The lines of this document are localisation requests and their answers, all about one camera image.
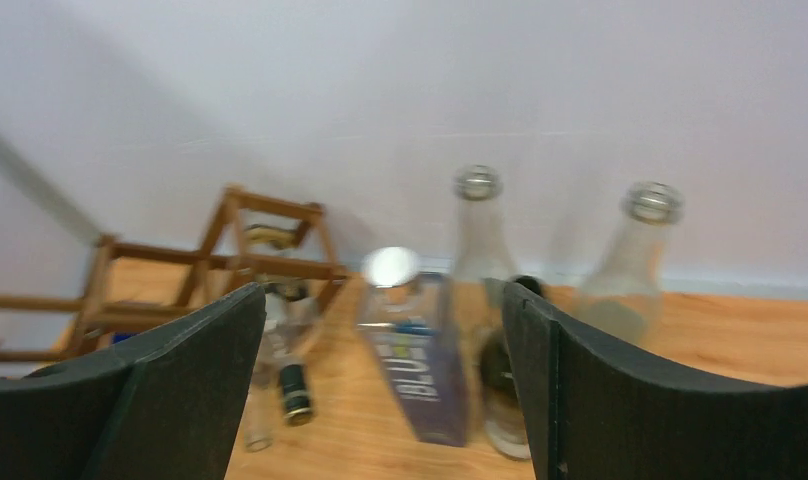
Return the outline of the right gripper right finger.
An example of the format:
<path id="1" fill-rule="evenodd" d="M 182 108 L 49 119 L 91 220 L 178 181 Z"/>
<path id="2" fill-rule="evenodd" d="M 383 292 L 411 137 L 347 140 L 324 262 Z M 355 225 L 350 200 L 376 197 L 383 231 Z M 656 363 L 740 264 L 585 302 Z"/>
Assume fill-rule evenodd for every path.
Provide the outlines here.
<path id="1" fill-rule="evenodd" d="M 524 286 L 502 318 L 539 479 L 808 479 L 808 384 L 698 370 Z"/>

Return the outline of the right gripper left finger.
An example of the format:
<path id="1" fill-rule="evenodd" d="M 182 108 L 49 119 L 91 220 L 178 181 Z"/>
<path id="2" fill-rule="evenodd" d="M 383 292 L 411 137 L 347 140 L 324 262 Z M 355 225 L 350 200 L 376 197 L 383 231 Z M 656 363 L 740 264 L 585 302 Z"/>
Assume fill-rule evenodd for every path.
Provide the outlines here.
<path id="1" fill-rule="evenodd" d="M 250 283 L 105 349 L 0 378 L 0 479 L 221 479 L 265 322 Z"/>

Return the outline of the dark green wine bottle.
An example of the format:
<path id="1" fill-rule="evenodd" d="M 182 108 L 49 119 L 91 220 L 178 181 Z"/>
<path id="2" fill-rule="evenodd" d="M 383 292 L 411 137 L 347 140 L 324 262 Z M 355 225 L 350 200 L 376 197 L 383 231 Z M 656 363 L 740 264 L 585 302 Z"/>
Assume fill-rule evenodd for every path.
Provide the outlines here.
<path id="1" fill-rule="evenodd" d="M 477 327 L 476 365 L 482 399 L 484 433 L 502 455 L 530 459 L 524 416 L 519 405 L 501 314 L 501 291 L 490 300 L 485 323 Z"/>

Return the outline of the clear bottle dark label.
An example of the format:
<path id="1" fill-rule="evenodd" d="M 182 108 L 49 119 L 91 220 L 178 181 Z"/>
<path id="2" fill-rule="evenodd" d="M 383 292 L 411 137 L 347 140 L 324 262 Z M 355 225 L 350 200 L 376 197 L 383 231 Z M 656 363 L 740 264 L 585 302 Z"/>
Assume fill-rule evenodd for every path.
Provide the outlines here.
<path id="1" fill-rule="evenodd" d="M 659 266 L 683 198 L 672 186 L 633 184 L 622 200 L 624 219 L 598 266 L 576 290 L 577 320 L 640 345 L 662 315 Z"/>
<path id="2" fill-rule="evenodd" d="M 455 177 L 458 199 L 457 252 L 451 277 L 458 285 L 474 285 L 486 305 L 499 308 L 504 284 L 518 273 L 504 234 L 498 172 L 486 165 L 468 165 Z"/>

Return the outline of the blue glass bottle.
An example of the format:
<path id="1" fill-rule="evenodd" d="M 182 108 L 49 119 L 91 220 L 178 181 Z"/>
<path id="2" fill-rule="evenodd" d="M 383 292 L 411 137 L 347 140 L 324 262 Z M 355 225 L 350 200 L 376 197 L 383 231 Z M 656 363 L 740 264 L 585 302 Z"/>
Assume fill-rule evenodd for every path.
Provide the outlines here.
<path id="1" fill-rule="evenodd" d="M 421 268 L 418 254 L 384 247 L 362 264 L 363 335 L 415 437 L 468 443 L 469 397 L 449 279 Z"/>

